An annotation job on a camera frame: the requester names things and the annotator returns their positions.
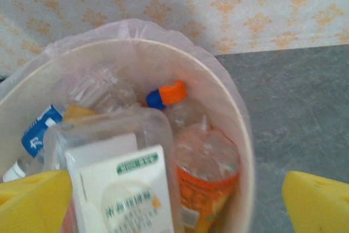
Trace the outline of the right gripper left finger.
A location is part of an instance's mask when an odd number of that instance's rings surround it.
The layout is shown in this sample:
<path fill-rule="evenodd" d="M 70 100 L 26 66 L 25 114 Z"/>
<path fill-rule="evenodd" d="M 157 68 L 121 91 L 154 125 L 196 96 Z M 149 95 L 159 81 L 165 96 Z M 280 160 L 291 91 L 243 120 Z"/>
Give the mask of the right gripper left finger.
<path fill-rule="evenodd" d="M 1 183 L 1 232 L 59 232 L 72 193 L 66 170 Z"/>

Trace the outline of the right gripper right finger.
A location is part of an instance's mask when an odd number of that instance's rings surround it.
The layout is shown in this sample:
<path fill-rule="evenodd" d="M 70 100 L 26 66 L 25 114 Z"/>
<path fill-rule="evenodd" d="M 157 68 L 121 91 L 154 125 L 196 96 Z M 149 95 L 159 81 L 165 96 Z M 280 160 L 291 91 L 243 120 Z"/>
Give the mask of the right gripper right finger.
<path fill-rule="evenodd" d="M 348 232 L 347 183 L 290 171 L 282 197 L 295 232 Z"/>

